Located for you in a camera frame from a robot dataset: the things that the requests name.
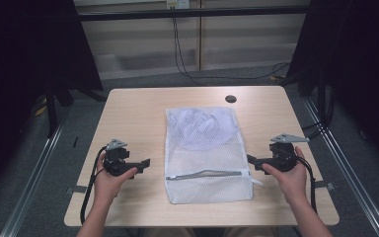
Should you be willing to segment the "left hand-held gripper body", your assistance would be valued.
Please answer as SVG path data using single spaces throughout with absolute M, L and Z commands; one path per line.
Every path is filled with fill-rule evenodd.
M 120 176 L 128 170 L 125 162 L 127 158 L 121 159 L 121 151 L 127 150 L 125 146 L 125 142 L 112 139 L 105 149 L 106 156 L 103 161 L 103 166 L 112 176 Z

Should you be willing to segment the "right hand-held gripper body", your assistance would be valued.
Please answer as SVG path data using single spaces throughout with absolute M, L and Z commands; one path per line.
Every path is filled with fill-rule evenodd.
M 271 140 L 271 144 L 276 143 L 277 151 L 272 153 L 272 157 L 265 162 L 280 172 L 288 172 L 297 164 L 298 156 L 294 150 L 294 143 L 309 142 L 307 137 L 300 137 L 292 134 L 282 133 Z

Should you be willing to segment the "white mesh laundry bag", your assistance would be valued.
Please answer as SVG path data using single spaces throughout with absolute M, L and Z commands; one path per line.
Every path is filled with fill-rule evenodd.
M 173 204 L 249 200 L 262 184 L 251 176 L 240 128 L 232 141 L 206 151 L 165 143 L 165 187 Z

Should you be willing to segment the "person's left hand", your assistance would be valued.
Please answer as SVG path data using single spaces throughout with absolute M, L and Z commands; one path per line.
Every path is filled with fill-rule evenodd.
M 97 163 L 97 174 L 95 178 L 95 197 L 97 202 L 112 202 L 118 195 L 122 184 L 131 179 L 136 173 L 136 168 L 131 168 L 124 174 L 115 177 L 109 174 L 104 168 L 103 161 L 106 157 L 106 153 L 103 152 Z

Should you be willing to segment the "person's right hand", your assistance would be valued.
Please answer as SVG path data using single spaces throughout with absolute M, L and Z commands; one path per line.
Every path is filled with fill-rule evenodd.
M 278 181 L 278 185 L 289 205 L 308 202 L 306 196 L 306 168 L 297 162 L 288 172 L 280 172 L 267 163 L 262 164 L 263 169 Z

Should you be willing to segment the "grey tape strip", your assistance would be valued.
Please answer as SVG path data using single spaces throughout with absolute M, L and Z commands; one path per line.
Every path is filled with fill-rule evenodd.
M 84 194 L 87 191 L 87 189 L 87 187 L 83 186 L 68 187 L 66 188 L 65 193 L 68 195 L 73 195 L 74 193 Z
M 325 181 L 318 181 L 315 183 L 315 188 L 326 188 L 328 191 L 334 190 L 336 188 L 335 184 L 333 182 L 325 182 Z

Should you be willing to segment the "person's right leg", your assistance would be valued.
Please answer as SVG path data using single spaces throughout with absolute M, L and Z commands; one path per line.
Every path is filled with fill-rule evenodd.
M 227 228 L 223 237 L 275 237 L 275 233 L 271 228 Z

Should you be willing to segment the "person's leg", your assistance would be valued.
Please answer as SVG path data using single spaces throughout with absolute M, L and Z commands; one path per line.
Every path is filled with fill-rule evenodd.
M 275 233 L 271 228 L 227 228 L 223 237 L 275 237 Z
M 195 237 L 195 234 L 187 228 L 150 228 L 143 237 Z

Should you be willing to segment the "person's left leg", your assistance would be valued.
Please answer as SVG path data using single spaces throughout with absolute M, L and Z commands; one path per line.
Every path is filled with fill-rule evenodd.
M 150 228 L 143 237 L 195 237 L 195 234 L 187 228 Z

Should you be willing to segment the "black metal stand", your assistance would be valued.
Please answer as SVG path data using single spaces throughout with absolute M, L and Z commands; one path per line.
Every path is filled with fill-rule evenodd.
M 70 94 L 71 89 L 76 90 L 97 102 L 105 102 L 107 100 L 107 97 L 97 94 L 91 89 L 87 89 L 85 86 L 81 86 L 78 83 L 60 78 L 46 79 L 44 88 L 49 123 L 48 138 L 51 138 L 59 128 L 55 100 L 58 100 L 62 107 L 71 106 L 74 102 L 74 99 Z

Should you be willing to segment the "yellow floor tape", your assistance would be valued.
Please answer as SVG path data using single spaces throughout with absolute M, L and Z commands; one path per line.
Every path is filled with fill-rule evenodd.
M 46 108 L 46 104 L 47 104 L 46 95 L 42 95 L 42 96 L 38 97 L 37 100 L 35 101 L 33 107 L 32 107 L 31 114 L 33 116 L 41 115 Z

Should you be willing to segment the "black curtain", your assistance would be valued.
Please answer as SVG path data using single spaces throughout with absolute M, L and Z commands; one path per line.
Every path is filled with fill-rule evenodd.
M 379 149 L 379 0 L 311 0 L 287 77 L 330 86 Z
M 74 0 L 0 0 L 0 175 L 39 97 L 103 88 L 76 14 Z

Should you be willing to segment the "black horizontal bar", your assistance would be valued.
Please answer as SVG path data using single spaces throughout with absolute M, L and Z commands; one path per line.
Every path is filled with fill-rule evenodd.
M 95 12 L 81 13 L 76 18 L 81 22 L 88 21 L 120 21 L 164 18 L 198 18 L 198 17 L 227 17 L 254 15 L 289 15 L 305 14 L 308 6 L 271 6 L 249 8 L 207 8 L 181 10 L 153 10 L 132 12 Z

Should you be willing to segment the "metal floor rail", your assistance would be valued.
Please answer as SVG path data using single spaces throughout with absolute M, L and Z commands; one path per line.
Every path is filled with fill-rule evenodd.
M 307 98 L 304 100 L 305 107 L 307 108 L 310 117 L 314 122 L 317 123 L 317 128 L 320 134 L 323 136 L 327 147 L 330 149 L 332 156 L 337 162 L 341 169 L 346 182 L 350 186 L 355 198 L 357 199 L 361 209 L 363 210 L 365 216 L 367 217 L 369 223 L 374 229 L 376 235 L 379 237 L 379 208 L 370 197 L 368 191 L 364 188 L 358 176 L 352 169 L 350 163 L 348 162 L 344 152 L 333 136 L 332 132 L 321 125 L 321 120 L 318 117 L 318 109 L 314 102 Z
M 33 201 L 35 192 L 38 189 L 38 185 L 43 176 L 44 170 L 48 161 L 58 143 L 60 134 L 64 128 L 64 122 L 62 121 L 53 132 L 53 134 L 46 140 L 45 146 L 38 157 L 38 161 L 33 169 L 32 174 L 17 202 L 13 211 L 4 225 L 0 233 L 0 237 L 17 237 L 23 221 L 27 215 L 27 212 Z

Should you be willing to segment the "white wall outlet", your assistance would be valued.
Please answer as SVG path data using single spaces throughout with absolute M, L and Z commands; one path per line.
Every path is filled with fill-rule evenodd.
M 173 9 L 188 9 L 190 7 L 190 0 L 166 0 L 167 8 Z

